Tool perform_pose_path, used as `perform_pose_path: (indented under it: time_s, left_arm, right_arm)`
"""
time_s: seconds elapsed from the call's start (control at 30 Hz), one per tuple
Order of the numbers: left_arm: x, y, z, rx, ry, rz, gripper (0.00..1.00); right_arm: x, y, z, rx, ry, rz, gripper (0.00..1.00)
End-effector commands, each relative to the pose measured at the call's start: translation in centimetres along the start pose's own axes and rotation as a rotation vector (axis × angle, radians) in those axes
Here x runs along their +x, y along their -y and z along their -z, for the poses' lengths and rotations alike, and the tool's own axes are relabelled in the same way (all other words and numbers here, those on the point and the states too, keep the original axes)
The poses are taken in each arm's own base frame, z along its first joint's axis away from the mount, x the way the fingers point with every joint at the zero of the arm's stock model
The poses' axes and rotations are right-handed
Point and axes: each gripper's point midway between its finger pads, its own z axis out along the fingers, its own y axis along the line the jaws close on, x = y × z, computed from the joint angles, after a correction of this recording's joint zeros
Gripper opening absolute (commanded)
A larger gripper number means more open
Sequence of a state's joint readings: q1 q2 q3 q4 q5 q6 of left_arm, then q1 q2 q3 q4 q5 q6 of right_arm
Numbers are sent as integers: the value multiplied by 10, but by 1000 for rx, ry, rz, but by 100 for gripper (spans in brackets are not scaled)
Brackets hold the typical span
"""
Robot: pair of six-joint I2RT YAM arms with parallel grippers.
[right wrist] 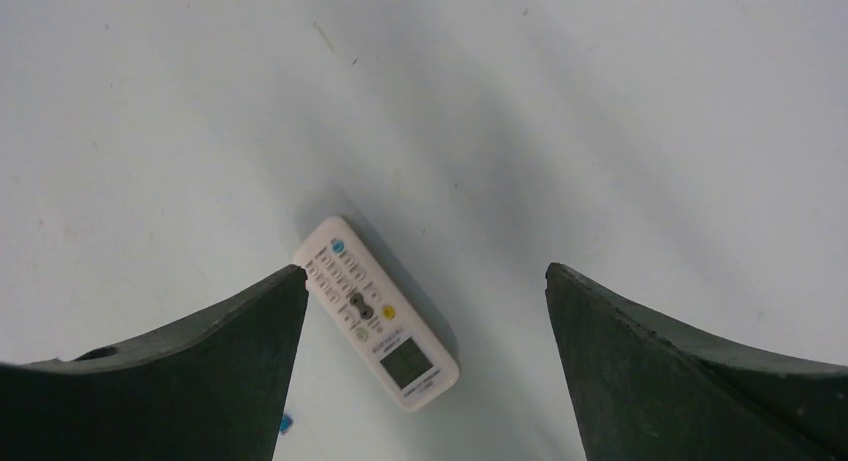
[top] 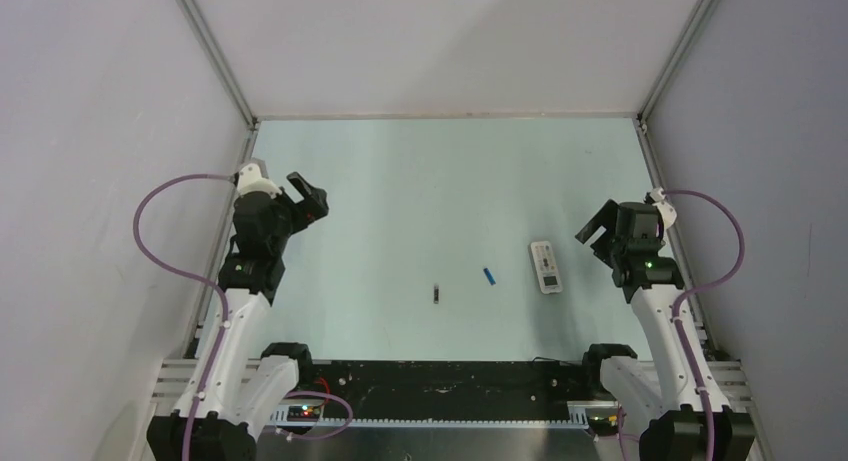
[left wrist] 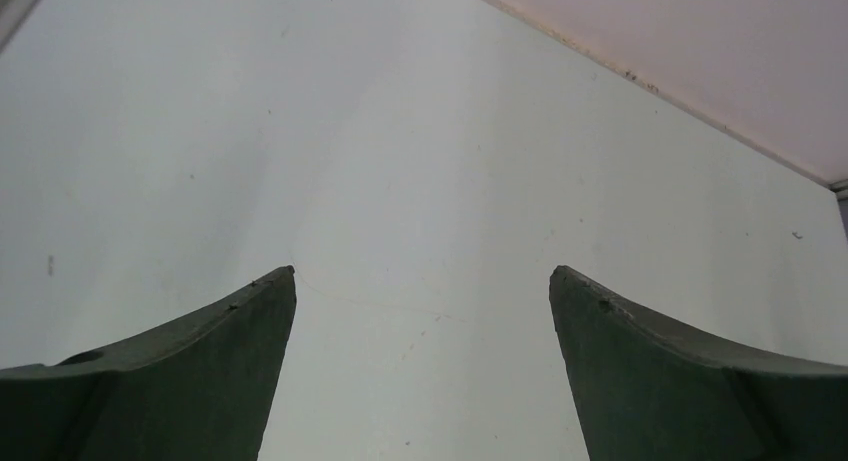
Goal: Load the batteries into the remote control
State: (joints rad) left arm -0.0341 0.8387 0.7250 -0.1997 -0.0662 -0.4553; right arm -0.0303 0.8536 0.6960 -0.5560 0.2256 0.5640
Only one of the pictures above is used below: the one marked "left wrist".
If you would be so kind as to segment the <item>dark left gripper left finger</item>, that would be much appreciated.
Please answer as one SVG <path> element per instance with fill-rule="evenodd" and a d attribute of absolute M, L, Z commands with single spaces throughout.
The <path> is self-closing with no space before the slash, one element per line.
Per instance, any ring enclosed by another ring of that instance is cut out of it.
<path fill-rule="evenodd" d="M 295 318 L 277 268 L 155 328 L 1 373 L 5 460 L 254 460 Z"/>

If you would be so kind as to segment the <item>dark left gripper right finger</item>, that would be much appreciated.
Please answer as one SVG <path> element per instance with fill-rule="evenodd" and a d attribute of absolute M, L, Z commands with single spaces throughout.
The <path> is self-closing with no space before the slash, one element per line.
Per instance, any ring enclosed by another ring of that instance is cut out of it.
<path fill-rule="evenodd" d="M 549 301 L 593 460 L 843 460 L 847 370 L 707 333 L 568 266 Z"/>

